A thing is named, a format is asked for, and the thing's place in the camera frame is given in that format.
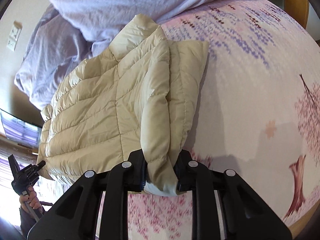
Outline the person's left hand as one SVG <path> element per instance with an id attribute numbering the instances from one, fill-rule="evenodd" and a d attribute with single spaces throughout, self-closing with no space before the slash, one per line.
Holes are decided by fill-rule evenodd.
<path id="1" fill-rule="evenodd" d="M 37 193 L 35 192 L 34 188 L 30 186 L 28 188 L 29 194 L 28 195 L 20 195 L 19 201 L 21 208 L 28 214 L 30 214 L 28 208 L 25 205 L 25 202 L 29 204 L 30 207 L 32 207 L 34 210 L 40 211 L 40 213 L 43 213 L 43 207 L 37 197 Z"/>

